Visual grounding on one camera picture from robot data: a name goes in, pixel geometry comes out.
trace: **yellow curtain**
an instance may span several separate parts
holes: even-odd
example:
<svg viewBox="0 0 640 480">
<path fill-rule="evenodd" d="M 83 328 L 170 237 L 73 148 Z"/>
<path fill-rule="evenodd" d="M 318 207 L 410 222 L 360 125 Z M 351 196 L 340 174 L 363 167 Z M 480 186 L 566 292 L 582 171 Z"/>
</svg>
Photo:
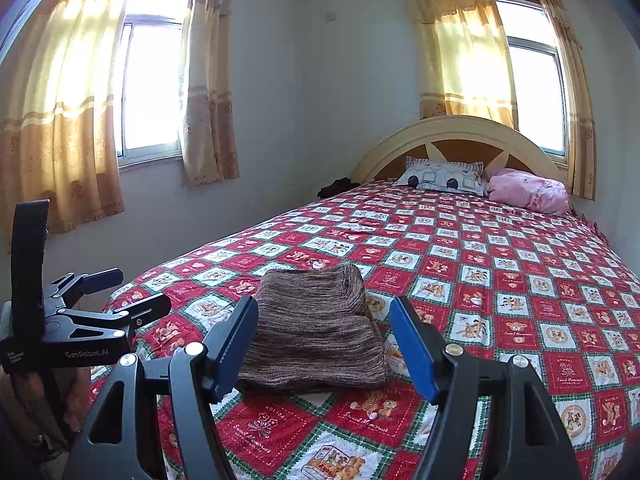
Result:
<svg viewBox="0 0 640 480">
<path fill-rule="evenodd" d="M 180 134 L 194 186 L 240 176 L 229 89 L 231 0 L 190 0 L 182 24 Z"/>
<path fill-rule="evenodd" d="M 113 139 L 125 0 L 43 0 L 0 66 L 0 228 L 49 198 L 49 230 L 124 210 Z"/>
<path fill-rule="evenodd" d="M 566 187 L 575 196 L 596 195 L 596 139 L 591 97 L 582 63 L 582 46 L 566 16 L 561 0 L 540 0 L 558 38 L 569 108 L 569 149 Z"/>
<path fill-rule="evenodd" d="M 407 6 L 420 56 L 420 118 L 464 114 L 518 129 L 495 0 L 407 0 Z"/>
</svg>

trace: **blue gripper pad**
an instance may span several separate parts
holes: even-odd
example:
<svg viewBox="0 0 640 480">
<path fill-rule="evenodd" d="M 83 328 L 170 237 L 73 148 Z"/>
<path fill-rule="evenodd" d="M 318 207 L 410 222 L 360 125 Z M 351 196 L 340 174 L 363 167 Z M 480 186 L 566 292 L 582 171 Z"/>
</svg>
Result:
<svg viewBox="0 0 640 480">
<path fill-rule="evenodd" d="M 433 404 L 438 388 L 433 377 L 433 361 L 420 336 L 420 332 L 425 332 L 422 330 L 423 323 L 406 298 L 404 302 L 406 305 L 397 296 L 391 302 L 391 330 L 396 336 L 416 391 Z"/>
<path fill-rule="evenodd" d="M 231 317 L 214 325 L 205 336 L 206 375 L 214 378 L 211 393 L 216 402 L 220 402 L 236 384 L 257 327 L 258 303 L 251 296 L 243 296 Z"/>
</svg>

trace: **red checkered bedspread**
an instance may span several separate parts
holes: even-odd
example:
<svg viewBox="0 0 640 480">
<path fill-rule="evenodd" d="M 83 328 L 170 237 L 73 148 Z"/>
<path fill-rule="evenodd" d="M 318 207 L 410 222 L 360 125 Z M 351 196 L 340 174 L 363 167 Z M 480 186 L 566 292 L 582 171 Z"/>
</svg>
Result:
<svg viewBox="0 0 640 480">
<path fill-rule="evenodd" d="M 171 314 L 139 330 L 136 351 L 169 356 L 227 319 L 268 269 L 322 269 L 341 260 L 360 267 L 392 380 L 382 391 L 286 398 L 232 391 L 212 411 L 238 478 L 411 477 L 435 409 L 415 392 L 389 329 L 397 294 L 478 356 L 526 355 L 552 394 L 585 478 L 600 480 L 612 469 L 640 425 L 640 285 L 574 218 L 371 183 L 150 270 L 116 291 L 110 306 L 168 295 Z M 93 370 L 93 395 L 108 371 Z M 487 416 L 481 400 L 468 479 Z M 168 398 L 159 418 L 170 478 L 181 478 Z"/>
</svg>

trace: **brown knit sweater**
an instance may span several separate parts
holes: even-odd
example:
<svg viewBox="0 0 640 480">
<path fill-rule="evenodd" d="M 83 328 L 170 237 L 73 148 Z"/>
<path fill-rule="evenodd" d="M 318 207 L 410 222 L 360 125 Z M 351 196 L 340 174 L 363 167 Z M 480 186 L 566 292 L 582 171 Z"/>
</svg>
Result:
<svg viewBox="0 0 640 480">
<path fill-rule="evenodd" d="M 258 328 L 236 387 L 303 393 L 386 383 L 385 348 L 360 270 L 270 270 L 256 294 Z"/>
</svg>

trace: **pink pillow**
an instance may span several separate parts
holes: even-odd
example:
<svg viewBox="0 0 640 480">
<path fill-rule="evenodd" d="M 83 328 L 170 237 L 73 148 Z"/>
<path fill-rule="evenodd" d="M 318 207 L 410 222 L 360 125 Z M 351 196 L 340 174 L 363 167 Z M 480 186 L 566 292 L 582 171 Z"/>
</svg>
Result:
<svg viewBox="0 0 640 480">
<path fill-rule="evenodd" d="M 569 195 L 562 182 L 524 171 L 500 170 L 491 177 L 486 190 L 494 202 L 539 213 L 562 216 L 570 209 Z"/>
</svg>

